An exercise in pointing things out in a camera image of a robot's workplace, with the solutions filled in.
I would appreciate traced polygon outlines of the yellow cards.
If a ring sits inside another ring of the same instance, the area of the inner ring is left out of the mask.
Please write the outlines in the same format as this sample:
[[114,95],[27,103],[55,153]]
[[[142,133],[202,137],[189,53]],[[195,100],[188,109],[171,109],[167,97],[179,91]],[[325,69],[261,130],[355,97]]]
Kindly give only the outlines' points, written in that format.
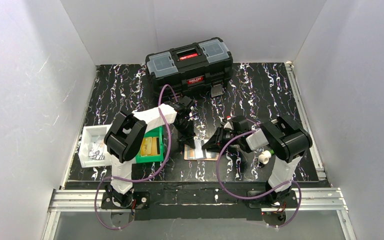
[[140,148],[140,155],[145,157],[153,157],[153,156],[159,156],[161,154],[160,151],[160,138],[153,136],[153,137],[145,137],[142,140],[141,148]]

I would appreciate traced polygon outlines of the printed card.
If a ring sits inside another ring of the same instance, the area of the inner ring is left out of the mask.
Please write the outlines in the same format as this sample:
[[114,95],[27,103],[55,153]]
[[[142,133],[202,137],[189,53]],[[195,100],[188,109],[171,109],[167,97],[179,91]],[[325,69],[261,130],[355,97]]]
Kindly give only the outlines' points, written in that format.
[[88,157],[98,161],[105,159],[103,140],[96,140],[91,143]]

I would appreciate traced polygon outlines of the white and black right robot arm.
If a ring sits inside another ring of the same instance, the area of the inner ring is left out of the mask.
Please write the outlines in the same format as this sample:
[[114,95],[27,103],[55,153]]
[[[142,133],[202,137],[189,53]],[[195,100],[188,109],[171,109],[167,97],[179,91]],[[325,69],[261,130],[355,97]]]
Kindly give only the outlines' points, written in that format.
[[260,200],[268,204],[281,202],[290,194],[297,165],[312,147],[313,140],[310,134],[288,115],[262,122],[257,129],[250,127],[251,122],[252,120],[243,115],[225,118],[222,126],[202,145],[202,149],[218,152],[222,156],[231,145],[239,146],[246,153],[263,148],[264,151],[258,157],[260,163],[265,165],[274,158],[265,192],[255,196],[240,196],[229,191],[219,175],[217,181],[227,194],[240,200]]

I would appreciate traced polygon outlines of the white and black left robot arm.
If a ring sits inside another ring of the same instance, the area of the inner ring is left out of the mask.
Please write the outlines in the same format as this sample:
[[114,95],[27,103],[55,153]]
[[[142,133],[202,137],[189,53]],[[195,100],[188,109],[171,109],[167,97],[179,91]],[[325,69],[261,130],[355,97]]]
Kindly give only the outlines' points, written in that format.
[[173,125],[178,131],[181,144],[192,149],[196,147],[192,119],[194,104],[191,98],[184,96],[145,111],[121,111],[117,115],[103,139],[108,153],[114,157],[111,161],[111,182],[105,187],[111,200],[115,200],[122,208],[131,204],[131,200],[125,196],[131,186],[126,186],[126,183],[132,184],[134,181],[123,175],[132,172],[128,163],[140,152],[146,133],[165,126],[170,136],[170,125]]

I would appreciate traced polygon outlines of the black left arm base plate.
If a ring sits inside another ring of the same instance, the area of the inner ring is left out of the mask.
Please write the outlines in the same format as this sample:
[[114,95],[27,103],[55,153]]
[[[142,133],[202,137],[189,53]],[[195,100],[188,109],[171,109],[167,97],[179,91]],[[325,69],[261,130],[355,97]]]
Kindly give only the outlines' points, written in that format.
[[125,194],[116,191],[104,192],[100,208],[105,210],[116,209],[148,209],[150,206],[150,193],[145,191],[128,191]]

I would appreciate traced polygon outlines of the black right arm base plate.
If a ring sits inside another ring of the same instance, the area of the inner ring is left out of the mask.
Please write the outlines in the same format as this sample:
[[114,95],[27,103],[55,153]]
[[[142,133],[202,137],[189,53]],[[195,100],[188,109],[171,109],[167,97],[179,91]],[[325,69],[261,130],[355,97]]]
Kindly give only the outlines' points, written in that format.
[[298,200],[295,191],[287,193],[280,200],[272,201],[270,195],[253,200],[244,200],[245,204],[251,209],[267,209],[268,212],[281,213],[287,208],[295,209],[298,206]]

